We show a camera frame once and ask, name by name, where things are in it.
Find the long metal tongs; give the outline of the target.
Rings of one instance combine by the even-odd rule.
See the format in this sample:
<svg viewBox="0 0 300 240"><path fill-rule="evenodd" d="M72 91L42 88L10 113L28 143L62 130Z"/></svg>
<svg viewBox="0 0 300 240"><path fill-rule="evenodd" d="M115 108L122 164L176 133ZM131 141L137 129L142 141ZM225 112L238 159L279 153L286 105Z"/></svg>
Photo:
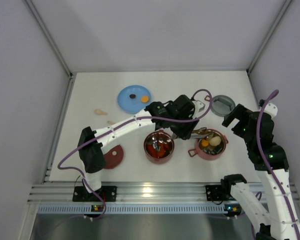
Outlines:
<svg viewBox="0 0 300 240"><path fill-rule="evenodd" d="M212 132L208 131L206 127L202 127L199 129L194 129L190 131L186 130L178 130L174 132L170 137L171 140L181 139L181 140L190 140L190 139L206 139L213 135Z"/></svg>

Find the beige round bun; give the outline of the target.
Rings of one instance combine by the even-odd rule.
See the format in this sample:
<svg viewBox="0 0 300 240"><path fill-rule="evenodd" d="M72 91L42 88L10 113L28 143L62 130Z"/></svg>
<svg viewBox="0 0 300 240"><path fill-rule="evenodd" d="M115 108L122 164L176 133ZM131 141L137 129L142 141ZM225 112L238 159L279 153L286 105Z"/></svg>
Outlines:
<svg viewBox="0 0 300 240"><path fill-rule="evenodd" d="M214 136L209 140L209 144L213 147L218 146L222 142L222 139L220 136Z"/></svg>

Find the red orange carrot slice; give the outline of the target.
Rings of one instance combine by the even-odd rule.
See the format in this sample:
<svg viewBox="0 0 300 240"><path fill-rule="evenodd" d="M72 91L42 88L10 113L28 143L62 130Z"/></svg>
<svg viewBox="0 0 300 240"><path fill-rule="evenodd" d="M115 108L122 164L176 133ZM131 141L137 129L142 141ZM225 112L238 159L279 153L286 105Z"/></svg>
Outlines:
<svg viewBox="0 0 300 240"><path fill-rule="evenodd" d="M171 151L171 146L169 143L161 143L160 151L162 154L169 154Z"/></svg>

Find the red sausage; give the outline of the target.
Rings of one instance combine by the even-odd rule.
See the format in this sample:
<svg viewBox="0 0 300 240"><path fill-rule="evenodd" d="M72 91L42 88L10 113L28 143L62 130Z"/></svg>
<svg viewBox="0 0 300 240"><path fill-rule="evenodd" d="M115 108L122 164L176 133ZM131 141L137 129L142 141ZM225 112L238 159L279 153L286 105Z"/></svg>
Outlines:
<svg viewBox="0 0 300 240"><path fill-rule="evenodd" d="M152 145L147 145L146 151L152 158L159 158L159 152Z"/></svg>

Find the orange food slices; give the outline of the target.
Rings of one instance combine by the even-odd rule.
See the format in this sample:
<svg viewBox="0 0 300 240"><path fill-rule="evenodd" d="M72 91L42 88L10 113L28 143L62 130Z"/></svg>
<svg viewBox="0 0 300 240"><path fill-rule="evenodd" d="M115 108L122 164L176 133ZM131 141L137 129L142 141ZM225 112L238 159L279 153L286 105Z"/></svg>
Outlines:
<svg viewBox="0 0 300 240"><path fill-rule="evenodd" d="M202 140L201 140L201 146L202 146L203 148L208 147L209 144L210 144L210 141L209 141L209 140L207 140L207 139L202 139Z"/></svg>

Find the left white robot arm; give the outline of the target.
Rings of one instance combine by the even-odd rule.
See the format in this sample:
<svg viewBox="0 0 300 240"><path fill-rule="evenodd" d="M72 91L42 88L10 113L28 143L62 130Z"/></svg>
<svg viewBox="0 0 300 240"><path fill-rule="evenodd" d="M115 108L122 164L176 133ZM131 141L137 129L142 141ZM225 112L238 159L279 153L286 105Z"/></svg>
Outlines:
<svg viewBox="0 0 300 240"><path fill-rule="evenodd" d="M174 137L188 140L205 107L202 101L182 94L168 103L153 101L133 117L108 127L97 130L84 128L79 138L78 152L84 167L83 184L86 190L92 193L102 187L100 172L106 167L105 154L111 149L126 139L160 129L170 129Z"/></svg>

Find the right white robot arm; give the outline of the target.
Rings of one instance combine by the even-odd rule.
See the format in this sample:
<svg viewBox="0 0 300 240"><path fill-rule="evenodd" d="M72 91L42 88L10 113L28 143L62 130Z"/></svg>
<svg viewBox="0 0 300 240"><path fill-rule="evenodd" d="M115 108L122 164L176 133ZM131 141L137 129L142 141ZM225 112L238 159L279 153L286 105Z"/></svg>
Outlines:
<svg viewBox="0 0 300 240"><path fill-rule="evenodd" d="M244 140L267 207L252 193L243 175L227 175L220 183L224 196L236 200L249 218L257 240L300 240L300 220L289 182L288 159L284 149L273 141L273 118L278 110L271 103L265 109L265 113L260 113L238 104L224 117L222 125L228 127L238 120L232 131Z"/></svg>

